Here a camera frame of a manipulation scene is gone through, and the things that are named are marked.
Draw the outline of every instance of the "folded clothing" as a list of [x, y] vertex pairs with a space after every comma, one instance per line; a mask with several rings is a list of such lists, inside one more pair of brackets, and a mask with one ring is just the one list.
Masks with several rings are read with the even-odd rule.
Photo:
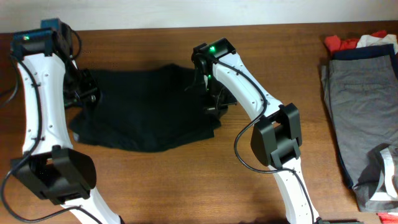
[[358, 41], [356, 48], [384, 45], [384, 44], [393, 44], [395, 54], [398, 52], [397, 36], [394, 34], [388, 34], [383, 38], [373, 37], [371, 35], [363, 35]]
[[[366, 36], [374, 37], [375, 39], [372, 39], [372, 40], [374, 40], [374, 42], [377, 42], [380, 39], [384, 39], [387, 36], [387, 32], [385, 30], [380, 30], [371, 35], [366, 35]], [[341, 40], [337, 35], [326, 37], [324, 40], [324, 43], [325, 43], [326, 47], [328, 48], [328, 50], [330, 51], [330, 54], [333, 55], [334, 53], [342, 51], [342, 50], [358, 48], [359, 41], [362, 41], [361, 47], [367, 46], [366, 43], [368, 41], [366, 38], [363, 38], [363, 39], [362, 38], [361, 39], [352, 38], [352, 39], [347, 39], [347, 40]]]
[[329, 71], [322, 67], [322, 84], [341, 162], [359, 209], [398, 211], [398, 202], [370, 200], [382, 191], [378, 185], [383, 163], [378, 155], [386, 148], [392, 155], [398, 150], [398, 80], [390, 56], [332, 60]]
[[333, 60], [359, 60], [376, 58], [389, 55], [391, 60], [392, 69], [398, 78], [398, 61], [394, 52], [393, 44], [377, 45], [369, 47], [361, 47], [358, 49], [343, 50], [336, 52], [333, 56]]
[[168, 65], [149, 72], [90, 72], [101, 98], [71, 121], [78, 142], [159, 152], [212, 138], [221, 125], [204, 112], [204, 84], [185, 91], [193, 83], [191, 69]]

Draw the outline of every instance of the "wooden tabletop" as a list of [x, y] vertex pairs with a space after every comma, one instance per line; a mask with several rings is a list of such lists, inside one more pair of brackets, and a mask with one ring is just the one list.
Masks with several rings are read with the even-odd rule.
[[[342, 181], [333, 128], [322, 100], [318, 67], [328, 60], [322, 40], [337, 34], [360, 37], [377, 30], [398, 33], [398, 22], [287, 24], [189, 29], [97, 30], [78, 32], [83, 50], [80, 68], [146, 70], [176, 63], [193, 68], [192, 48], [226, 37], [245, 66], [263, 87], [285, 104], [300, 110], [302, 169], [315, 208], [324, 220], [380, 223], [373, 213], [360, 213], [352, 191]], [[0, 35], [0, 90], [13, 85], [7, 59], [10, 34]], [[78, 109], [67, 111], [67, 121]], [[24, 94], [0, 110], [0, 177], [9, 160], [20, 157], [25, 132]], [[275, 223], [285, 207], [272, 175], [243, 167], [233, 152], [233, 140], [249, 122], [241, 106], [231, 106], [215, 138], [145, 154], [86, 146], [77, 151], [94, 160], [97, 187], [109, 207], [126, 223]], [[251, 131], [239, 149], [250, 164], [263, 168], [250, 148]], [[23, 217], [37, 218], [58, 210], [36, 198], [12, 178], [6, 187], [11, 207]], [[2, 223], [19, 223], [0, 206]], [[66, 213], [43, 223], [78, 223]]]

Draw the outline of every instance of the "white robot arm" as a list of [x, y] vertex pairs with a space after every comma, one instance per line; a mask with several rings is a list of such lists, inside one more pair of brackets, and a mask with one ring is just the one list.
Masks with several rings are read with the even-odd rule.
[[[236, 53], [233, 46], [226, 39], [218, 40], [209, 45], [202, 44], [194, 48], [192, 60], [195, 64], [195, 68], [205, 75], [208, 91], [211, 91], [212, 88], [215, 87], [211, 82], [218, 81], [231, 92], [238, 102], [240, 102], [252, 121], [261, 116], [264, 119], [274, 117], [267, 120], [270, 121], [268, 124], [259, 119], [259, 124], [262, 122], [267, 126], [261, 128], [261, 130], [259, 130], [259, 127], [255, 126], [254, 134], [257, 132], [259, 135], [258, 137], [255, 135], [252, 137], [253, 152], [264, 165], [268, 166], [270, 170], [291, 169], [296, 171], [297, 177], [301, 180], [303, 186], [300, 185], [297, 177], [291, 172], [284, 171], [274, 173], [274, 177], [284, 199], [287, 220], [290, 223], [315, 223], [319, 214], [313, 207], [309, 198], [307, 199], [305, 195], [307, 188], [304, 184], [301, 171], [299, 152], [293, 157], [290, 156], [291, 152], [289, 152], [294, 152], [295, 150], [297, 152], [299, 150], [299, 144], [301, 144], [301, 133], [298, 134], [297, 139], [290, 139], [292, 143], [295, 143], [295, 146], [287, 146], [287, 152], [282, 152], [280, 157], [276, 156], [271, 158], [273, 152], [289, 144], [288, 141], [279, 141], [279, 139], [291, 138], [289, 136], [278, 136], [277, 134], [280, 134], [282, 131], [278, 133], [277, 131], [274, 131], [274, 128], [272, 127], [272, 122], [275, 122], [273, 120], [277, 119], [276, 117], [280, 116], [280, 111], [285, 109], [282, 103], [269, 94], [250, 74], [244, 66], [239, 54]], [[296, 116], [295, 121], [290, 121], [292, 124], [290, 124], [289, 127], [300, 131], [298, 111], [293, 105], [288, 106], [295, 109], [292, 114]], [[261, 151], [263, 148], [258, 144], [258, 139], [264, 138], [264, 140], [261, 139], [262, 141], [260, 142], [261, 144], [267, 144], [265, 141], [272, 141], [272, 137], [274, 137], [273, 140], [275, 141], [275, 148], [271, 150], [265, 149], [267, 152]]]
[[[82, 223], [122, 224], [96, 188], [93, 161], [73, 150], [68, 135], [65, 107], [90, 106], [99, 97], [90, 74], [79, 71], [69, 58], [71, 31], [59, 19], [51, 19], [42, 21], [41, 29], [14, 34], [12, 57], [22, 76], [27, 122], [24, 157], [11, 161], [11, 174], [38, 198], [61, 205]], [[4, 189], [2, 201], [9, 212], [27, 222], [10, 210], [3, 193]]]

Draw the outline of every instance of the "gray pants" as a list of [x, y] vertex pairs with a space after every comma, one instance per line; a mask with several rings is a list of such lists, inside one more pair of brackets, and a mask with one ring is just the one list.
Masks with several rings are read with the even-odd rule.
[[[390, 57], [332, 60], [329, 71], [322, 67], [322, 84], [359, 209], [398, 212], [398, 202], [369, 200], [383, 191], [377, 187], [383, 170], [379, 152], [388, 148], [398, 167], [398, 80]], [[398, 178], [393, 182], [398, 189]]]

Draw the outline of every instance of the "black cable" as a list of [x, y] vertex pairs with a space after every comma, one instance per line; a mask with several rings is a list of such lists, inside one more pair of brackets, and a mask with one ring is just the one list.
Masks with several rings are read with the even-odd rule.
[[38, 127], [37, 127], [37, 137], [35, 138], [35, 142], [34, 142], [32, 148], [31, 148], [28, 152], [26, 152], [26, 153], [24, 154], [24, 157], [22, 158], [22, 160], [21, 160], [16, 166], [14, 166], [14, 167], [7, 173], [7, 175], [5, 176], [5, 178], [4, 178], [4, 180], [3, 180], [2, 184], [1, 184], [1, 189], [0, 189], [1, 194], [0, 194], [0, 197], [1, 197], [1, 202], [2, 202], [3, 205], [4, 205], [4, 208], [5, 208], [5, 209], [10, 213], [10, 215], [12, 215], [15, 219], [17, 219], [17, 220], [19, 220], [19, 221], [21, 221], [21, 222], [25, 222], [25, 223], [37, 223], [37, 222], [41, 222], [41, 221], [43, 221], [43, 220], [46, 220], [46, 219], [55, 217], [55, 216], [60, 215], [60, 214], [62, 214], [62, 213], [64, 213], [64, 212], [67, 212], [67, 211], [70, 211], [70, 210], [75, 209], [75, 210], [79, 210], [79, 211], [83, 212], [84, 214], [88, 215], [90, 218], [92, 218], [92, 219], [93, 219], [94, 221], [96, 221], [97, 223], [102, 224], [96, 217], [94, 217], [92, 214], [90, 214], [90, 213], [87, 212], [86, 210], [82, 209], [80, 206], [74, 206], [74, 207], [70, 207], [70, 208], [64, 208], [64, 209], [62, 209], [62, 210], [59, 210], [59, 211], [57, 211], [57, 212], [54, 212], [54, 213], [52, 213], [52, 214], [50, 214], [50, 215], [47, 215], [47, 216], [45, 216], [45, 217], [36, 218], [36, 219], [33, 219], [33, 220], [28, 220], [28, 219], [26, 219], [26, 218], [23, 218], [23, 217], [19, 216], [19, 215], [18, 215], [16, 212], [14, 212], [14, 211], [11, 209], [11, 207], [9, 206], [9, 204], [8, 204], [8, 202], [7, 202], [7, 200], [6, 200], [6, 196], [5, 196], [5, 189], [6, 189], [7, 180], [10, 178], [10, 176], [11, 176], [12, 174], [14, 174], [15, 172], [17, 172], [22, 166], [24, 166], [24, 165], [28, 162], [30, 156], [31, 156], [32, 153], [36, 150], [37, 146], [39, 145], [39, 143], [40, 143], [40, 141], [41, 141], [41, 138], [42, 138], [42, 128], [43, 128], [43, 127], [42, 127], [43, 115], [42, 115], [42, 107], [41, 107], [42, 105], [41, 105], [40, 94], [39, 94], [39, 86], [38, 86], [38, 84], [36, 83], [36, 81], [35, 81], [35, 79], [34, 79], [32, 73], [30, 72], [30, 70], [26, 67], [26, 65], [25, 65], [21, 60], [19, 60], [17, 57], [15, 57], [15, 56], [13, 56], [13, 55], [10, 55], [10, 56], [11, 56], [12, 58], [14, 58], [14, 59], [22, 66], [22, 68], [24, 68], [24, 70], [25, 70], [26, 73], [28, 74], [30, 80], [32, 81], [32, 87], [34, 88], [34, 90], [35, 90], [35, 95], [36, 95], [37, 114], [38, 114], [38, 116], [37, 116], [37, 119], [38, 119]]
[[73, 57], [70, 58], [71, 60], [76, 60], [76, 59], [79, 57], [79, 55], [80, 55], [80, 52], [81, 52], [81, 45], [82, 45], [83, 43], [82, 43], [82, 41], [81, 41], [81, 39], [80, 39], [79, 34], [77, 34], [77, 32], [74, 31], [73, 29], [70, 29], [70, 30], [74, 33], [74, 35], [75, 35], [76, 38], [77, 38], [77, 41], [79, 42], [79, 50], [77, 51], [77, 53], [76, 53], [75, 56], [73, 56]]
[[218, 102], [220, 101], [220, 96], [221, 96], [222, 92], [224, 91], [224, 89], [225, 89], [225, 86], [223, 86], [223, 87], [221, 88], [220, 93], [219, 93], [218, 96], [217, 96], [216, 110], [218, 110]]
[[187, 91], [187, 90], [191, 89], [191, 88], [195, 85], [195, 83], [197, 82], [197, 75], [198, 75], [198, 69], [195, 69], [195, 73], [193, 74], [193, 81], [192, 81], [192, 84], [189, 85], [189, 86], [187, 86], [187, 87], [184, 89], [184, 91]]
[[251, 126], [253, 126], [257, 121], [260, 120], [260, 118], [264, 115], [264, 113], [265, 113], [266, 110], [267, 110], [267, 100], [266, 100], [266, 96], [263, 94], [262, 90], [254, 83], [253, 80], [251, 80], [251, 78], [249, 78], [249, 77], [248, 77], [246, 74], [244, 74], [242, 71], [240, 71], [240, 70], [238, 70], [238, 69], [236, 69], [236, 68], [234, 68], [234, 67], [232, 67], [232, 66], [230, 66], [230, 65], [228, 65], [228, 64], [226, 64], [226, 63], [224, 63], [224, 62], [220, 62], [220, 61], [219, 61], [217, 58], [215, 58], [215, 57], [210, 57], [210, 56], [207, 56], [207, 55], [205, 55], [205, 54], [197, 54], [197, 55], [198, 55], [198, 56], [201, 56], [201, 57], [205, 57], [205, 58], [211, 60], [211, 61], [214, 62], [214, 63], [219, 63], [220, 65], [222, 65], [222, 66], [224, 66], [224, 67], [226, 67], [226, 68], [231, 69], [232, 71], [236, 72], [237, 74], [242, 75], [242, 76], [243, 76], [247, 81], [249, 81], [249, 83], [250, 83], [252, 86], [254, 86], [254, 87], [256, 88], [256, 90], [260, 93], [260, 95], [261, 95], [261, 97], [262, 97], [262, 99], [263, 99], [263, 103], [264, 103], [263, 109], [262, 109], [261, 113], [259, 114], [259, 116], [257, 116], [256, 118], [254, 118], [254, 119], [253, 119], [248, 125], [246, 125], [246, 127], [244, 127], [244, 128], [242, 129], [242, 131], [239, 132], [239, 134], [236, 136], [235, 142], [234, 142], [234, 151], [235, 151], [235, 155], [236, 155], [236, 157], [239, 159], [239, 161], [240, 161], [246, 168], [248, 168], [249, 170], [254, 171], [254, 172], [258, 172], [258, 173], [261, 173], [261, 174], [275, 174], [275, 173], [282, 172], [282, 171], [288, 171], [288, 172], [293, 173], [293, 175], [297, 178], [298, 183], [300, 184], [300, 186], [301, 186], [301, 188], [302, 188], [302, 190], [303, 190], [303, 192], [304, 192], [305, 198], [307, 199], [308, 206], [310, 207], [310, 211], [311, 211], [311, 217], [312, 217], [311, 222], [314, 224], [314, 223], [315, 223], [315, 221], [314, 221], [315, 217], [314, 217], [314, 214], [313, 214], [313, 210], [312, 210], [312, 206], [311, 206], [310, 197], [308, 196], [308, 193], [307, 193], [307, 191], [305, 190], [304, 184], [303, 184], [303, 182], [300, 180], [300, 177], [299, 177], [299, 175], [296, 173], [295, 170], [289, 169], [289, 168], [281, 168], [281, 169], [276, 169], [276, 170], [260, 170], [260, 169], [256, 169], [256, 168], [254, 168], [254, 167], [251, 167], [251, 166], [250, 166], [249, 164], [247, 164], [246, 162], [244, 162], [243, 159], [242, 159], [242, 157], [239, 155], [239, 152], [238, 152], [238, 141], [239, 141], [239, 139], [241, 138], [241, 136], [243, 135], [243, 133], [245, 133]]
[[[12, 92], [11, 96], [6, 101], [1, 103], [0, 108], [5, 107], [12, 99], [14, 99], [15, 96], [17, 95], [17, 93], [18, 93], [18, 90], [19, 90], [19, 77], [18, 77], [17, 67], [15, 66], [14, 62], [11, 60], [11, 57], [10, 57], [10, 61], [11, 61], [12, 67], [14, 68], [15, 73], [16, 73], [16, 75], [15, 75], [15, 86], [13, 88], [14, 91]], [[11, 91], [12, 91], [12, 88], [0, 93], [0, 96], [4, 96], [4, 95], [8, 94]]]

